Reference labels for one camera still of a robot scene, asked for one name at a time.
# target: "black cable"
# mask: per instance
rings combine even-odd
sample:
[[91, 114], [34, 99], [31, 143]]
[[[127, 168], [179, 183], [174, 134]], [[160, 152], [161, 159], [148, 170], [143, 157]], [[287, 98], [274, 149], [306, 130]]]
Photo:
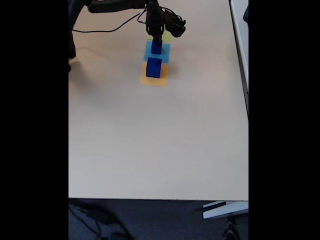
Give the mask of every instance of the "black cable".
[[123, 25], [125, 25], [126, 23], [128, 23], [129, 21], [131, 21], [132, 19], [134, 19], [135, 17], [139, 16], [139, 14], [141, 14], [141, 12], [139, 12], [138, 14], [134, 15], [133, 17], [131, 17], [130, 19], [128, 19], [127, 21], [125, 21], [124, 23], [122, 23], [120, 26], [118, 26], [116, 29], [107, 31], [107, 30], [94, 30], [94, 31], [80, 31], [80, 30], [75, 30], [72, 29], [72, 31], [74, 32], [78, 32], [78, 33], [112, 33], [114, 31], [117, 31], [119, 28], [121, 28]]
[[143, 10], [143, 11], [140, 13], [140, 15], [138, 16], [138, 19], [137, 19], [137, 22], [138, 22], [138, 23], [146, 24], [146, 22], [139, 21], [139, 18], [147, 11], [147, 7], [148, 7], [148, 5], [145, 5], [144, 10]]
[[174, 12], [174, 11], [172, 11], [171, 9], [169, 9], [169, 8], [167, 8], [167, 7], [163, 7], [163, 6], [161, 6], [160, 8], [161, 8], [161, 9], [168, 10], [169, 12], [173, 13], [176, 17], [178, 17], [178, 15], [177, 15], [177, 14], [175, 14], [175, 12]]
[[97, 233], [95, 230], [93, 230], [91, 227], [89, 227], [89, 226], [85, 223], [85, 221], [83, 221], [79, 216], [77, 216], [77, 215], [71, 210], [70, 207], [69, 207], [69, 210], [70, 210], [70, 212], [72, 213], [72, 215], [73, 215], [76, 219], [78, 219], [81, 223], [83, 223], [83, 225], [85, 225], [85, 226], [86, 226], [91, 232], [93, 232], [97, 237], [99, 237], [99, 238], [102, 239], [102, 237], [100, 236], [100, 234]]

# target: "light blue square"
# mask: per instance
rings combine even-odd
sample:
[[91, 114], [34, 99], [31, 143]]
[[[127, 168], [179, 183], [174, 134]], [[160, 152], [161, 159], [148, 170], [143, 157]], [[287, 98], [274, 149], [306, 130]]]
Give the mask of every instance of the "light blue square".
[[144, 52], [144, 60], [148, 61], [148, 58], [162, 59], [162, 62], [167, 64], [169, 63], [169, 54], [170, 54], [170, 44], [162, 43], [161, 54], [153, 54], [151, 53], [152, 41], [146, 41], [145, 52]]

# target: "black carpet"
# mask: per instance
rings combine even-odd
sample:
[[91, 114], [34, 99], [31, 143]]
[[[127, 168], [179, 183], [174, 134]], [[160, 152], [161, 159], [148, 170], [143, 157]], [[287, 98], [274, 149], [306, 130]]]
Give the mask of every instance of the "black carpet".
[[[179, 200], [102, 200], [82, 199], [113, 212], [126, 226], [134, 240], [224, 240], [227, 218], [203, 219], [202, 205], [209, 201]], [[92, 229], [97, 231], [95, 221], [71, 206]], [[248, 240], [248, 214], [235, 216], [236, 230], [241, 240]], [[101, 236], [111, 233], [123, 234], [118, 225], [101, 225]], [[69, 239], [96, 240], [69, 211]]]

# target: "dark blue block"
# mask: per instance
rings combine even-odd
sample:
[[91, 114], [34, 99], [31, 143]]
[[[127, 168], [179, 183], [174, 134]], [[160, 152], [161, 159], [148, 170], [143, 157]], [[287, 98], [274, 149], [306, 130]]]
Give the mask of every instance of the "dark blue block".
[[161, 48], [162, 48], [162, 40], [161, 40], [161, 45], [157, 45], [155, 40], [152, 40], [152, 45], [151, 45], [151, 53], [152, 54], [161, 54]]
[[146, 76], [151, 78], [160, 78], [162, 59], [148, 57], [146, 64]]

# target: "table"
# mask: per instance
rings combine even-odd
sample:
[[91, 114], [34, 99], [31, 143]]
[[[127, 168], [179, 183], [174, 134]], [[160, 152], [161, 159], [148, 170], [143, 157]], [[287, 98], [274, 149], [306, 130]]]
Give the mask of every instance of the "table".
[[[247, 201], [249, 123], [229, 2], [159, 3], [186, 19], [166, 86], [140, 84], [147, 33], [136, 20], [73, 33], [68, 196]], [[138, 12], [84, 8], [74, 29], [111, 30]]]
[[249, 212], [248, 201], [214, 201], [202, 206], [205, 211], [202, 213], [203, 219], [224, 218]]
[[230, 0], [246, 89], [249, 92], [249, 26], [244, 20], [248, 5], [249, 0]]

